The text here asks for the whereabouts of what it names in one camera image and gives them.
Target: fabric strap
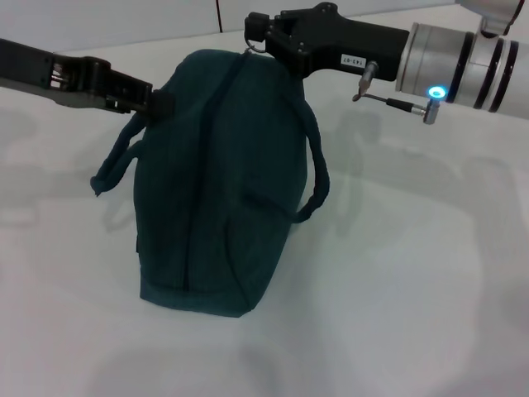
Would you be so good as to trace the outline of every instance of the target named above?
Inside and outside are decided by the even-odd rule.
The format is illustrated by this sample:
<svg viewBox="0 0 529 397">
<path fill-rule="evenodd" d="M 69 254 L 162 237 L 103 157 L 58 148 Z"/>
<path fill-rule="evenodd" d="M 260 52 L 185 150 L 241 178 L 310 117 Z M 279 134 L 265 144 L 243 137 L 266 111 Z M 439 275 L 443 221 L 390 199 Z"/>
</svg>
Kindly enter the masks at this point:
<svg viewBox="0 0 529 397">
<path fill-rule="evenodd" d="M 283 99 L 292 108 L 299 122 L 302 124 L 312 152 L 315 171 L 312 197 L 299 212 L 294 214 L 286 213 L 286 211 L 277 203 L 269 198 L 263 197 L 262 195 L 252 194 L 250 199 L 252 199 L 252 201 L 257 201 L 258 203 L 275 207 L 283 213 L 290 222 L 302 223 L 307 221 L 312 214 L 323 205 L 329 194 L 331 182 L 322 152 L 322 138 L 312 109 L 308 106 L 304 98 L 299 95 L 290 95 L 285 92 L 283 94 Z M 138 141 L 130 148 L 129 145 L 131 139 L 145 128 L 146 122 L 146 118 L 135 114 L 123 128 L 123 131 L 117 138 L 110 155 L 103 162 L 98 173 L 90 179 L 90 185 L 97 196 L 103 192 L 114 189 L 122 180 L 126 168 L 131 161 L 141 155 L 144 145 L 143 141 Z"/>
<path fill-rule="evenodd" d="M 90 179 L 90 186 L 98 196 L 114 189 L 122 180 L 131 161 L 138 158 L 144 142 L 138 141 L 129 148 L 131 139 L 146 126 L 147 119 L 138 113 L 123 128 L 108 158 L 102 163 L 98 173 Z"/>
</svg>

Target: teal fabric bag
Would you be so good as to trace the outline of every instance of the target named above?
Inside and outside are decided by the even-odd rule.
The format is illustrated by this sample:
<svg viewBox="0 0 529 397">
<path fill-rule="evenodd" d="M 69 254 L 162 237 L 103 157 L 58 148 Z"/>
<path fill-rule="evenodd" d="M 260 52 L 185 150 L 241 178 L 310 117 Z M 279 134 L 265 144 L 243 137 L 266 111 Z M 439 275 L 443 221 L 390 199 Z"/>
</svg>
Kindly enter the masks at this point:
<svg viewBox="0 0 529 397">
<path fill-rule="evenodd" d="M 328 195 L 316 118 L 301 78 L 260 55 L 195 52 L 162 90 L 175 94 L 174 115 L 132 117 L 92 188 L 113 189 L 137 158 L 141 297 L 240 317 L 265 293 L 292 224 L 308 220 Z M 307 141 L 315 188 L 298 211 Z"/>
</svg>

